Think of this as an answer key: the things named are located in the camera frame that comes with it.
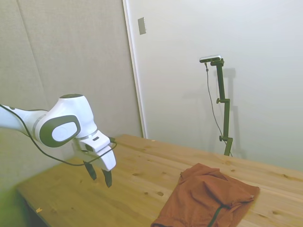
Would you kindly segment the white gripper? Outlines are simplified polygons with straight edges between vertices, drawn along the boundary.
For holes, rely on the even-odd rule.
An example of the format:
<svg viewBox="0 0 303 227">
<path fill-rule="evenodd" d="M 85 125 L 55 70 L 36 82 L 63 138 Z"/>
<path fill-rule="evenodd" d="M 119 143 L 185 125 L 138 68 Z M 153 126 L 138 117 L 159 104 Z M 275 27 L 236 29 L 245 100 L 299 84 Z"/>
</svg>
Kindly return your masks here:
<svg viewBox="0 0 303 227">
<path fill-rule="evenodd" d="M 111 170 L 116 166 L 116 158 L 112 148 L 110 146 L 105 146 L 100 151 L 84 151 L 83 149 L 80 149 L 80 146 L 77 145 L 76 142 L 72 142 L 72 148 L 75 156 L 85 161 L 85 168 L 92 180 L 97 179 L 97 174 L 94 170 L 93 165 L 102 168 L 102 173 L 104 175 L 106 185 L 108 188 L 110 188 L 112 186 Z"/>
</svg>

